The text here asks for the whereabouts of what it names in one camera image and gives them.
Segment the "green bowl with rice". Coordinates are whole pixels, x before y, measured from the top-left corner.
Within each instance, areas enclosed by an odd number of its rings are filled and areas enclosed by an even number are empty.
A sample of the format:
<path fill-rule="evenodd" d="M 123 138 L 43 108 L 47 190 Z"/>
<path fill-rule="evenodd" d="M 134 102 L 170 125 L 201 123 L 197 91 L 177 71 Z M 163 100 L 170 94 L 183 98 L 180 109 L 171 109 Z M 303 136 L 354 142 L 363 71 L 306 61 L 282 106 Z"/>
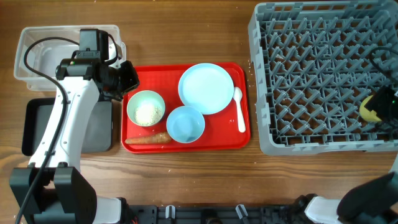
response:
<path fill-rule="evenodd" d="M 127 116 L 136 125 L 153 126 L 165 114 L 165 101 L 155 91 L 143 90 L 133 94 L 127 103 Z"/>

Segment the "light blue bowl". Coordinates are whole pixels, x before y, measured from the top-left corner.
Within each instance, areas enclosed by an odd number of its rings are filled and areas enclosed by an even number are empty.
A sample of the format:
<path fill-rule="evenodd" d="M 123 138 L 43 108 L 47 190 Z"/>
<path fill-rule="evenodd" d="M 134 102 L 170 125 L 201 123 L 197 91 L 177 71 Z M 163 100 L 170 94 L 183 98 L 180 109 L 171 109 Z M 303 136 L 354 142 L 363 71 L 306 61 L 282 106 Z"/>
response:
<path fill-rule="evenodd" d="M 195 108 L 180 106 L 168 115 L 166 129 L 174 141 L 184 144 L 192 143 L 204 133 L 205 119 Z"/>

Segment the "yellow plastic cup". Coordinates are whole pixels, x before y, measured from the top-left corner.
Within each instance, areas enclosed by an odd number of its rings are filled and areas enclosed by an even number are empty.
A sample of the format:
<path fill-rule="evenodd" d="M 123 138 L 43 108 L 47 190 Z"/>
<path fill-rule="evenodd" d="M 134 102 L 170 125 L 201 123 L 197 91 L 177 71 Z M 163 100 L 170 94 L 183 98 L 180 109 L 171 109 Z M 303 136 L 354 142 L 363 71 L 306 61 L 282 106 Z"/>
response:
<path fill-rule="evenodd" d="M 381 119 L 377 117 L 377 114 L 375 111 L 369 111 L 365 105 L 368 103 L 368 101 L 372 98 L 373 96 L 370 95 L 367 98 L 363 100 L 363 102 L 360 105 L 359 108 L 359 113 L 362 119 L 364 119 L 367 122 L 381 122 Z"/>

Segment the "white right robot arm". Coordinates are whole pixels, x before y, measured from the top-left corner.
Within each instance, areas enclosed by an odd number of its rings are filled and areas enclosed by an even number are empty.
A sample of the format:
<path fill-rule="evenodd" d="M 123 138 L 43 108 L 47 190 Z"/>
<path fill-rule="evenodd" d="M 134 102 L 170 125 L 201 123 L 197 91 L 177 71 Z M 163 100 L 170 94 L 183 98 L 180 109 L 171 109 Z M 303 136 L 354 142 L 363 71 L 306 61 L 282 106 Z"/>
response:
<path fill-rule="evenodd" d="M 380 88 L 362 102 L 360 115 L 397 133 L 397 92 Z M 391 208 L 396 203 L 397 161 L 388 174 L 353 188 L 341 200 L 314 196 L 298 205 L 312 223 L 397 223 L 397 212 Z"/>

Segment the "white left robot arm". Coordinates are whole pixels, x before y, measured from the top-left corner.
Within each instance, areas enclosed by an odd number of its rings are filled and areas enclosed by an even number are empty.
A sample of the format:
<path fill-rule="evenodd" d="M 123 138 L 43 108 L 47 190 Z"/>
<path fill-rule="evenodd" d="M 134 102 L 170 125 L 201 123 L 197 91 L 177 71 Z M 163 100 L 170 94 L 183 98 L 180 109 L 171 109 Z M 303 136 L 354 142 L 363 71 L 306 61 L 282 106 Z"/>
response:
<path fill-rule="evenodd" d="M 121 101 L 139 86 L 130 61 L 118 68 L 109 56 L 115 39 L 106 31 L 82 29 L 78 50 L 63 59 L 51 82 L 57 88 L 44 135 L 25 168 L 15 168 L 9 185 L 19 204 L 16 222 L 132 223 L 124 198 L 96 194 L 80 172 L 87 125 L 101 100 Z"/>

